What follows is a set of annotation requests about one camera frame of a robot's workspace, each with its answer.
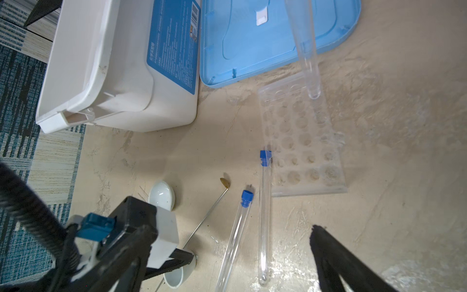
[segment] blue cap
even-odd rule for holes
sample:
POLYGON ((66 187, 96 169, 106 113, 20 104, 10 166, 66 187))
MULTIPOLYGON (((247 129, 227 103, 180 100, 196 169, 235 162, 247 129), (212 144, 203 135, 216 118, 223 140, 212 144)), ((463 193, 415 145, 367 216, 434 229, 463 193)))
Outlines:
POLYGON ((248 208, 251 201, 253 201, 253 193, 247 190, 244 190, 241 194, 241 206, 244 208, 248 208))
POLYGON ((261 150, 260 151, 260 158, 261 158, 261 165, 268 166, 269 161, 271 160, 272 153, 269 150, 261 150))

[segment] plastic tube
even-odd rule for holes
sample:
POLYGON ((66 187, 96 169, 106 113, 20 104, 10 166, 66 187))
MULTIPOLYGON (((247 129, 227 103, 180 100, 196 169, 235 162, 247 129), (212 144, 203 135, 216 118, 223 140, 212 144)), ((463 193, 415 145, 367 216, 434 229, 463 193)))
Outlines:
POLYGON ((258 249, 258 282, 265 286, 269 281, 269 229, 271 210, 271 151, 260 151, 262 179, 260 187, 260 230, 258 249))
POLYGON ((232 232, 227 244, 226 253, 222 260, 220 268, 219 279, 217 280, 216 292, 225 292, 227 283, 229 281, 230 272, 234 265, 235 256, 237 255, 238 246, 240 244, 241 235, 245 228, 245 223, 248 219, 248 212, 250 211, 251 201, 253 200, 253 193, 244 190, 241 195, 240 206, 238 207, 235 221, 233 222, 232 232))
POLYGON ((318 70, 311 0, 285 0, 285 8, 308 94, 314 100, 321 94, 321 78, 318 70))

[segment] metal rod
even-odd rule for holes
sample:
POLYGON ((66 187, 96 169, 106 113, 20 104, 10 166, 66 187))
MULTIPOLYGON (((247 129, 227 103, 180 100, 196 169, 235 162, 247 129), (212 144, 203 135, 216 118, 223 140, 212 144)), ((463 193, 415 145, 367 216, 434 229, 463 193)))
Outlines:
MULTIPOLYGON (((184 249, 186 247, 186 245, 188 244, 190 239, 195 234, 196 230, 198 230, 198 228, 203 224, 203 222, 206 220, 206 218, 209 216, 209 214, 211 214, 211 212, 213 211, 214 207, 216 207, 217 203, 219 203, 220 199, 222 199, 222 197, 229 190, 230 185, 224 185, 224 186, 226 187, 226 190, 222 193, 222 195, 220 195, 219 199, 217 199, 217 201, 213 204, 211 209, 209 209, 209 211, 207 211, 206 216, 201 220, 201 222, 198 224, 198 226, 196 226, 195 231, 193 231, 193 233, 190 235, 190 237, 188 237, 188 240, 185 242, 185 245, 182 247, 182 249, 184 249)), ((161 287, 163 282, 164 282, 164 278, 162 278, 161 282, 159 283, 159 286, 157 286, 157 288, 156 288, 156 290, 154 292, 157 292, 157 290, 159 290, 159 288, 161 287)))

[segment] white sticker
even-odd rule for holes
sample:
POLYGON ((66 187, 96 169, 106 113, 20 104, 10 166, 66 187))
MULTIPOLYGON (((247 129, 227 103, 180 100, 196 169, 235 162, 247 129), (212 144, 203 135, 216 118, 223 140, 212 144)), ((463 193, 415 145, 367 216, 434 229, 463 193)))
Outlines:
POLYGON ((268 21, 268 7, 266 6, 263 10, 256 12, 256 25, 262 25, 268 21))

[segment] blue plastic lid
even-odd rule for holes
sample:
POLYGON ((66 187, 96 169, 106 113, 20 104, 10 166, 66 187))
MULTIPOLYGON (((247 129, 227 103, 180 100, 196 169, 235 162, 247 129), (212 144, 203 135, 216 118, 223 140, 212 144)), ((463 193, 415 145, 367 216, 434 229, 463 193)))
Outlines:
POLYGON ((269 160, 271 159, 272 153, 269 150, 261 150, 260 151, 260 158, 261 158, 261 165, 268 166, 269 160))
POLYGON ((241 206, 244 208, 248 208, 251 201, 253 201, 253 193, 247 190, 244 190, 241 194, 241 206))
MULTIPOLYGON (((360 17, 361 0, 314 0, 317 53, 340 45, 360 17)), ((219 88, 298 60, 283 0, 203 0, 199 75, 219 88), (257 26, 256 12, 268 8, 257 26)))

